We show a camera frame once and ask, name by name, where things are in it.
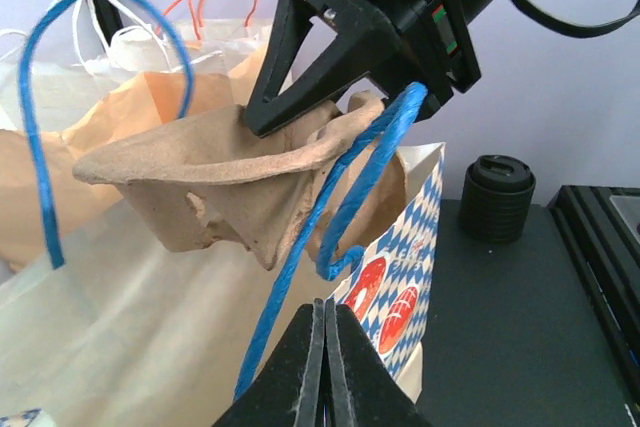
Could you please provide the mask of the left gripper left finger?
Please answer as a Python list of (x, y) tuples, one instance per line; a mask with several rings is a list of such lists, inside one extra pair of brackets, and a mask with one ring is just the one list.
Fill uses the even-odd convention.
[(321, 378), (325, 304), (298, 308), (263, 369), (214, 427), (313, 427), (324, 424)]

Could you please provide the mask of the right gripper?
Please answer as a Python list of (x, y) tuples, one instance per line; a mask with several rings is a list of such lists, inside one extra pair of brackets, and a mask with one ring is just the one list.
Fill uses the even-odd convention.
[(427, 87), (431, 118), (481, 76), (469, 23), (493, 0), (278, 0), (244, 121), (259, 137), (367, 79), (395, 97)]

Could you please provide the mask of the blue checkered paper bag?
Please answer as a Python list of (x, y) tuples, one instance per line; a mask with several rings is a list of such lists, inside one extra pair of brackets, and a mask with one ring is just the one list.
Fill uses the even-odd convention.
[[(177, 117), (197, 73), (186, 75)], [(167, 250), (120, 194), (61, 233), (41, 133), (23, 128), (45, 251), (1, 288), (1, 413), (27, 425), (209, 426), (231, 405), (283, 264), (244, 245)]]

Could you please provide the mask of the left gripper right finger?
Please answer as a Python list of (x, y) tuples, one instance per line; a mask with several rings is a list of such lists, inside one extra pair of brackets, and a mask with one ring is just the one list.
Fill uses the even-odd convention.
[(327, 426), (428, 426), (386, 370), (350, 307), (325, 303), (324, 405)]

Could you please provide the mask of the brown pulp cup carrier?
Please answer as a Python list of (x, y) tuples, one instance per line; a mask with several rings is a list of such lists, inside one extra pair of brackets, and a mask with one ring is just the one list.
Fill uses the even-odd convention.
[(346, 111), (324, 102), (265, 138), (229, 105), (173, 121), (81, 157), (74, 177), (115, 187), (169, 251), (244, 245), (281, 266), (332, 166), (383, 110), (370, 92)]

